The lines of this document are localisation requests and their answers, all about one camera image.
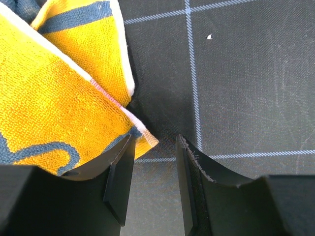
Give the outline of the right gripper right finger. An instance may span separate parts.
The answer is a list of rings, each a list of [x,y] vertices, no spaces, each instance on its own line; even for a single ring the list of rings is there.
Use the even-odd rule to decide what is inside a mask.
[[[211,184],[236,187],[251,178],[238,174],[205,155],[183,135],[176,138],[176,165],[185,235],[213,236],[207,190]]]

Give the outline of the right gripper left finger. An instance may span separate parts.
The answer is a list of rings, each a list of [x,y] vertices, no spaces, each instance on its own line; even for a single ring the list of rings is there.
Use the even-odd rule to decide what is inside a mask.
[[[135,137],[125,136],[105,153],[62,174],[71,180],[90,180],[108,171],[103,202],[120,226],[126,224],[126,212],[134,166]]]

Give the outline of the blue patterned towel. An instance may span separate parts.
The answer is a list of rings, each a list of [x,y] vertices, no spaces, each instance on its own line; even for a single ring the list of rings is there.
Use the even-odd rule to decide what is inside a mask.
[[[127,135],[158,144],[127,109],[135,82],[116,0],[0,3],[0,162],[62,175]]]

